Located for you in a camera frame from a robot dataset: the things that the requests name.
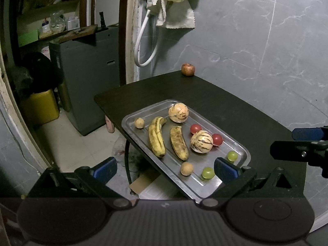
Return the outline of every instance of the screw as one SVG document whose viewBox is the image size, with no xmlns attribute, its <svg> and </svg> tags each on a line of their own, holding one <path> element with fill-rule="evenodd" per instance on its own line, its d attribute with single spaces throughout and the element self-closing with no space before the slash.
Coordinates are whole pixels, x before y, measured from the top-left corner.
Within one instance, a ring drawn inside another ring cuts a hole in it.
<svg viewBox="0 0 328 246">
<path fill-rule="evenodd" d="M 118 198 L 113 201 L 113 205 L 116 207 L 127 207 L 129 205 L 129 201 L 124 198 Z"/>
<path fill-rule="evenodd" d="M 216 199 L 208 198 L 202 201 L 202 205 L 206 207 L 215 207 L 219 204 L 219 202 Z"/>
</svg>

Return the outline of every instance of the table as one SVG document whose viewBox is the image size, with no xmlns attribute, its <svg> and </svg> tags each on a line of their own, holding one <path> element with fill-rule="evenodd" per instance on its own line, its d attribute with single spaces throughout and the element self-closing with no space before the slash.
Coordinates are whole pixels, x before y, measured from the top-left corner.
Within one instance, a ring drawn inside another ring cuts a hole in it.
<svg viewBox="0 0 328 246">
<path fill-rule="evenodd" d="M 275 140 L 291 140 L 291 131 L 252 105 L 197 76 L 186 77 L 175 71 L 97 94 L 95 102 L 130 143 L 147 155 L 124 131 L 122 119 L 137 110 L 176 99 L 192 108 L 245 146 L 251 154 L 249 166 L 258 173 L 283 167 L 303 191 L 306 163 L 279 161 L 270 155 Z"/>
</svg>

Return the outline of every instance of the silver tray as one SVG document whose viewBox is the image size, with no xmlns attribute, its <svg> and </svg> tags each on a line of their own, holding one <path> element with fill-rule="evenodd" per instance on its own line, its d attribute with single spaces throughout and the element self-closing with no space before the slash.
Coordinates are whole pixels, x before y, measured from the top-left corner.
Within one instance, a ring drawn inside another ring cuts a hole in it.
<svg viewBox="0 0 328 246">
<path fill-rule="evenodd" d="M 201 175 L 204 167 L 213 167 L 215 159 L 217 157 L 226 158 L 230 150 L 234 150 L 238 153 L 238 159 L 234 162 L 234 165 L 237 167 L 247 165 L 251 160 L 251 155 L 244 146 L 190 107 L 188 107 L 189 117 L 184 123 L 178 124 L 173 122 L 168 116 L 168 110 L 170 106 L 177 102 L 179 101 L 165 100 L 127 115 L 122 120 L 122 127 L 183 193 L 199 203 L 201 200 L 211 195 L 222 183 L 217 176 L 214 176 L 214 178 L 210 180 L 204 179 Z M 152 153 L 148 139 L 148 126 L 156 116 L 162 116 L 167 119 L 167 122 L 162 127 L 166 154 L 161 159 Z M 141 117 L 145 121 L 145 127 L 143 129 L 137 129 L 134 126 L 134 120 L 138 117 Z M 211 134 L 220 134 L 223 138 L 223 144 L 219 147 L 213 147 L 207 154 L 198 154 L 191 150 L 190 139 L 192 134 L 190 133 L 190 126 L 195 123 L 201 125 L 203 130 L 207 130 Z M 189 148 L 188 162 L 194 165 L 194 172 L 189 177 L 181 175 L 180 166 L 183 161 L 176 156 L 171 145 L 170 129 L 175 125 L 182 126 L 182 133 L 186 145 Z"/>
</svg>

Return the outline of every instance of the banana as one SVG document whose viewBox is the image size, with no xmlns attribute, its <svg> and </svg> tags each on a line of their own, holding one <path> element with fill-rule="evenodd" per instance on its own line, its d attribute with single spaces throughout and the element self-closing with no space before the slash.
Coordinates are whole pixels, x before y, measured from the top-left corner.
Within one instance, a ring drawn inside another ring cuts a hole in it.
<svg viewBox="0 0 328 246">
<path fill-rule="evenodd" d="M 178 125 L 173 126 L 170 130 L 170 138 L 176 155 L 181 160 L 187 160 L 189 157 L 189 151 L 185 140 L 183 139 L 182 127 Z"/>
<path fill-rule="evenodd" d="M 157 157 L 165 155 L 165 145 L 162 136 L 162 125 L 166 123 L 166 118 L 157 116 L 155 117 L 148 127 L 148 136 L 151 145 L 151 150 Z"/>
</svg>

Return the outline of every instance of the ribbed black surface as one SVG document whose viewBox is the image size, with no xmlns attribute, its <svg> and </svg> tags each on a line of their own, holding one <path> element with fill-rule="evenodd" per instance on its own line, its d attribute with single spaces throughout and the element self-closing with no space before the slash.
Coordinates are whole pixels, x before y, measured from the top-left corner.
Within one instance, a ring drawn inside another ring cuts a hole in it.
<svg viewBox="0 0 328 246">
<path fill-rule="evenodd" d="M 26 246 L 37 246 L 28 243 Z M 97 235 L 76 246 L 260 246 L 235 234 L 219 213 L 193 201 L 140 200 L 133 209 L 117 211 Z M 307 246 L 300 241 L 290 246 Z"/>
</svg>

